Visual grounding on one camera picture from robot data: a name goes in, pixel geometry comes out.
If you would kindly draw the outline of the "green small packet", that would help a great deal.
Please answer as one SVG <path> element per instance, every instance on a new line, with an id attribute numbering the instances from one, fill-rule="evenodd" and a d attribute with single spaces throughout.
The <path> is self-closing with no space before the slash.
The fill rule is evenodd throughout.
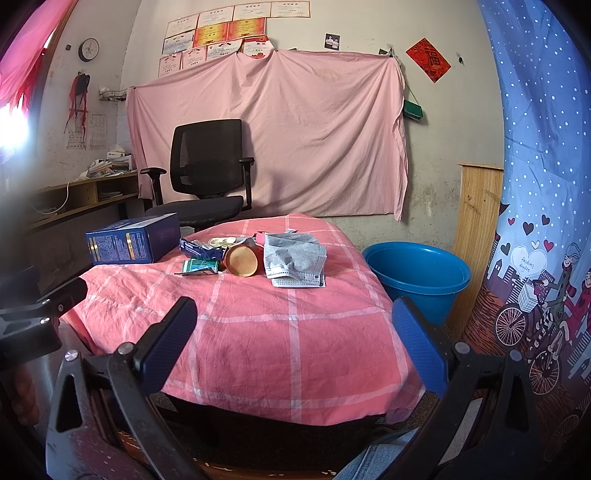
<path id="1" fill-rule="evenodd" d="M 215 260 L 187 259 L 184 260 L 179 272 L 176 275 L 209 275 L 218 273 L 219 262 Z"/>

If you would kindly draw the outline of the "blue snack wrapper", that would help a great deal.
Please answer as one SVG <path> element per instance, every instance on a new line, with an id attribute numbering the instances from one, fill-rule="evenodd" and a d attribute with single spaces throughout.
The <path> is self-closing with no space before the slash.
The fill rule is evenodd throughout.
<path id="1" fill-rule="evenodd" d="M 213 247 L 207 243 L 185 238 L 179 239 L 179 250 L 186 256 L 198 260 L 221 262 L 225 255 L 224 247 Z"/>

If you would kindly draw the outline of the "red paper cup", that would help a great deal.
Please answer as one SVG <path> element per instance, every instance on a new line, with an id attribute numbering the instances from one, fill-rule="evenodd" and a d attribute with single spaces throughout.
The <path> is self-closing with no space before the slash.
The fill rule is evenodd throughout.
<path id="1" fill-rule="evenodd" d="M 262 253 L 256 246 L 235 245 L 224 255 L 223 265 L 232 275 L 247 278 L 259 272 Z"/>

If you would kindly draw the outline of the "grey newspaper bag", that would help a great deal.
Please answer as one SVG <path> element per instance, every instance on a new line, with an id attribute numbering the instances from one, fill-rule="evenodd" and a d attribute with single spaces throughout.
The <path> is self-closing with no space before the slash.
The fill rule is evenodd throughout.
<path id="1" fill-rule="evenodd" d="M 328 250 L 308 233 L 264 235 L 263 265 L 276 288 L 325 287 Z"/>

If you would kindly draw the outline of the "blue plastic bucket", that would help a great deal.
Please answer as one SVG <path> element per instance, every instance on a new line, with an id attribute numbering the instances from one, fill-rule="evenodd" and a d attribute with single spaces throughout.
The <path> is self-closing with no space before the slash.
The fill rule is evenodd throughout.
<path id="1" fill-rule="evenodd" d="M 457 295 L 471 280 L 462 259 L 424 244 L 378 243 L 363 250 L 363 258 L 392 300 L 410 298 L 437 325 L 446 323 Z"/>

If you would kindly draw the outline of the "blue cardboard box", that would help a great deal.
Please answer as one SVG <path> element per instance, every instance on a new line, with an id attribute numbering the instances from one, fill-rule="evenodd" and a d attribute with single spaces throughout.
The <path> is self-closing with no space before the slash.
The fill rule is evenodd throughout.
<path id="1" fill-rule="evenodd" d="M 125 219 L 85 234 L 94 265 L 156 263 L 179 239 L 176 213 Z"/>

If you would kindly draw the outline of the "blue cartoon curtain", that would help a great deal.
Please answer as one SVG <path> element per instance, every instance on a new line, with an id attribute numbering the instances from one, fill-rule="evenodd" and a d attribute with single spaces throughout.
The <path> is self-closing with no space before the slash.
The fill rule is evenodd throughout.
<path id="1" fill-rule="evenodd" d="M 555 459 L 590 410 L 590 69 L 541 1 L 480 5 L 504 114 L 499 220 L 464 338 L 520 351 Z"/>

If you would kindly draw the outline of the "wooden desk shelf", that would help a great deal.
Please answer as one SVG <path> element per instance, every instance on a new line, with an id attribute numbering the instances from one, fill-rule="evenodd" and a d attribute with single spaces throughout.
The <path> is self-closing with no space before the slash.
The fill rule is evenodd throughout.
<path id="1" fill-rule="evenodd" d="M 46 187 L 30 198 L 28 228 L 37 230 L 96 210 L 136 200 L 137 172 Z"/>

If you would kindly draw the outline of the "blue jeans leg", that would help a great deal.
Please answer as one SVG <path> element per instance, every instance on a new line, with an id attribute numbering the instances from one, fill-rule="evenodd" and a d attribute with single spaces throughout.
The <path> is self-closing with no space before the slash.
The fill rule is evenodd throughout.
<path id="1" fill-rule="evenodd" d="M 335 475 L 335 480 L 376 480 L 396 460 L 417 429 L 388 433 L 377 439 Z"/>

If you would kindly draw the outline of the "stack of books papers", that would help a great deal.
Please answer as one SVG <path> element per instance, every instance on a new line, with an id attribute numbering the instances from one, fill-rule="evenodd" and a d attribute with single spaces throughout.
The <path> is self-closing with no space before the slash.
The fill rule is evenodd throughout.
<path id="1" fill-rule="evenodd" d="M 132 155 L 122 146 L 114 145 L 105 158 L 94 160 L 79 176 L 80 180 L 102 178 L 129 173 L 133 170 Z"/>

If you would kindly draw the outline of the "black office chair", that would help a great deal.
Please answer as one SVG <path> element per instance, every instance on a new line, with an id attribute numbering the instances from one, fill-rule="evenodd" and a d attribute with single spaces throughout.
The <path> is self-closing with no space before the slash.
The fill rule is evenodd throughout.
<path id="1" fill-rule="evenodd" d="M 151 180 L 155 205 L 148 215 L 174 213 L 179 225 L 195 231 L 228 221 L 252 209 L 252 165 L 242 153 L 242 121 L 222 119 L 176 127 L 169 168 L 140 171 Z M 168 174 L 172 190 L 192 200 L 164 202 L 160 177 Z"/>

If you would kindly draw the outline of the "red tassel wall ornament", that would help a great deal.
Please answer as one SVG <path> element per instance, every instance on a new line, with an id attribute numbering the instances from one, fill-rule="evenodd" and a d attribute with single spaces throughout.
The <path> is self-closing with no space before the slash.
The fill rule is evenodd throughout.
<path id="1" fill-rule="evenodd" d="M 68 117 L 64 129 L 67 129 L 70 121 L 73 120 L 76 126 L 81 127 L 82 134 L 86 133 L 87 94 L 90 80 L 91 77 L 88 74 L 78 72 L 72 81 L 69 91 Z"/>

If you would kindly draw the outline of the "pink wall sheet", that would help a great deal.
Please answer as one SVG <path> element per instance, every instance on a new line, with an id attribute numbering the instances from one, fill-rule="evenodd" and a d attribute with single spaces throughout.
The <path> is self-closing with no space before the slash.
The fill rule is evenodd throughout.
<path id="1" fill-rule="evenodd" d="M 166 166 L 176 127 L 238 119 L 257 214 L 401 218 L 404 88 L 385 55 L 230 54 L 128 90 L 132 154 L 138 167 Z"/>

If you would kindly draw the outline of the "round wall clock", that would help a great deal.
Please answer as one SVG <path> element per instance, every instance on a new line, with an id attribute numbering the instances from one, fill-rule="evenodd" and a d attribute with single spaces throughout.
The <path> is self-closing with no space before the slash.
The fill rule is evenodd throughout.
<path id="1" fill-rule="evenodd" d="M 83 40 L 78 47 L 78 58 L 88 63 L 93 61 L 99 54 L 100 45 L 97 39 L 89 37 Z"/>

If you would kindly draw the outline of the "red diamond wall poster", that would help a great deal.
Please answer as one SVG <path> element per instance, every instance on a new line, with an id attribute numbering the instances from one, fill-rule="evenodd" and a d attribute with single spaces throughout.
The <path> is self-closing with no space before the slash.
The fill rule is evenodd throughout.
<path id="1" fill-rule="evenodd" d="M 451 64 L 427 38 L 421 39 L 410 47 L 406 54 L 433 83 L 437 83 L 451 69 Z"/>

